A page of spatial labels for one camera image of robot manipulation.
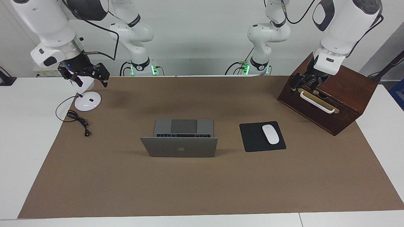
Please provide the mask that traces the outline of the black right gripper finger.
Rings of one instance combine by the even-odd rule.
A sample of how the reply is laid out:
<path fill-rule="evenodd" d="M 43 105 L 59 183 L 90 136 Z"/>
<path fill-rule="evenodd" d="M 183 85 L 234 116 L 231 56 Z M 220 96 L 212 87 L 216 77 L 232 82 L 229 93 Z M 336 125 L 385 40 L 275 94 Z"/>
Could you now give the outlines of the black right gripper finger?
<path fill-rule="evenodd" d="M 106 88 L 108 85 L 108 79 L 110 77 L 109 71 L 104 65 L 99 65 L 99 80 L 102 85 Z"/>
<path fill-rule="evenodd" d="M 62 75 L 64 79 L 70 80 L 72 82 L 75 82 L 79 87 L 82 87 L 83 82 L 82 80 L 78 77 L 77 73 L 71 73 L 66 67 L 64 66 L 59 66 L 59 73 Z"/>

